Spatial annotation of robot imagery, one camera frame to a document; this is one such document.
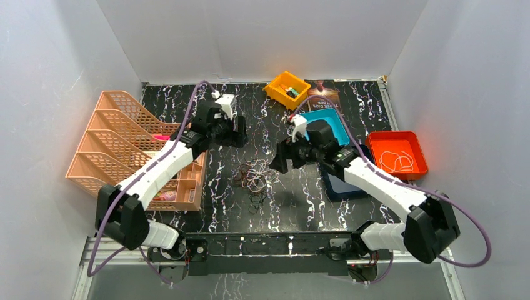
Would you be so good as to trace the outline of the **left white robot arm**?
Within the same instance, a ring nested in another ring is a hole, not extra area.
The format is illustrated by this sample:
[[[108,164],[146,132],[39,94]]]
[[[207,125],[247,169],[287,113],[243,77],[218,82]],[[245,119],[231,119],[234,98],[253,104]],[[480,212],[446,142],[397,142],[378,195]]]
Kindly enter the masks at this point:
[[[143,167],[119,184],[105,184],[97,194],[97,236],[107,236],[126,249],[161,248],[179,260],[187,250],[182,231],[151,222],[146,210],[156,194],[182,169],[192,164],[212,143],[241,148],[248,141],[244,116],[236,111],[236,97],[223,94],[197,104],[191,125],[182,125]]]

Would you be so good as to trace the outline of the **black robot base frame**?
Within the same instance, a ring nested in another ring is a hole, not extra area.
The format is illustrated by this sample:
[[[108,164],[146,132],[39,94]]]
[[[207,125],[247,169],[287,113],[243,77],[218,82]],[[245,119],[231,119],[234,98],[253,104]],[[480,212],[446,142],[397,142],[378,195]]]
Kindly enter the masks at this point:
[[[184,276],[321,273],[370,283],[389,261],[388,250],[362,251],[350,232],[188,233],[181,253],[153,246],[147,258],[182,266]]]

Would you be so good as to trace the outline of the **cyan square tray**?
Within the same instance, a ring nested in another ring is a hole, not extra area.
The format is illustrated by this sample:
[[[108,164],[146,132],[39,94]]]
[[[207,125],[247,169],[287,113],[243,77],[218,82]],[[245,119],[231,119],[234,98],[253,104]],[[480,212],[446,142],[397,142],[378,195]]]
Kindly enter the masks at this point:
[[[302,112],[300,115],[303,116],[309,124],[313,123],[314,121],[326,121],[330,125],[340,146],[347,146],[350,143],[350,138],[346,132],[346,128],[344,127],[339,114],[335,109],[319,109],[315,111]]]

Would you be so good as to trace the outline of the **orange square tray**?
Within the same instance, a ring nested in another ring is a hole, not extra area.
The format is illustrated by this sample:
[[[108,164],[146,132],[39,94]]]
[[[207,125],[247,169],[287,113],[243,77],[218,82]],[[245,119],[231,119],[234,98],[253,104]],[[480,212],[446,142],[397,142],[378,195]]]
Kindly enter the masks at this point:
[[[366,144],[376,166],[402,181],[421,179],[429,171],[415,132],[374,131]]]

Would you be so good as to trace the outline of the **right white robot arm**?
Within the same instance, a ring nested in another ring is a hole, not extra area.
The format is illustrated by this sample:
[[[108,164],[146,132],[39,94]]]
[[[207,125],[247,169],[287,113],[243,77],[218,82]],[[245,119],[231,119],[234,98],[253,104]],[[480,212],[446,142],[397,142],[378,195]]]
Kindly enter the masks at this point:
[[[328,122],[308,122],[300,114],[288,119],[291,136],[277,144],[271,169],[285,174],[292,168],[318,164],[328,174],[356,186],[400,218],[399,224],[365,222],[344,246],[330,256],[350,252],[367,259],[378,250],[406,251],[422,263],[433,262],[459,235],[454,210],[440,197],[406,186],[352,146],[342,146]]]

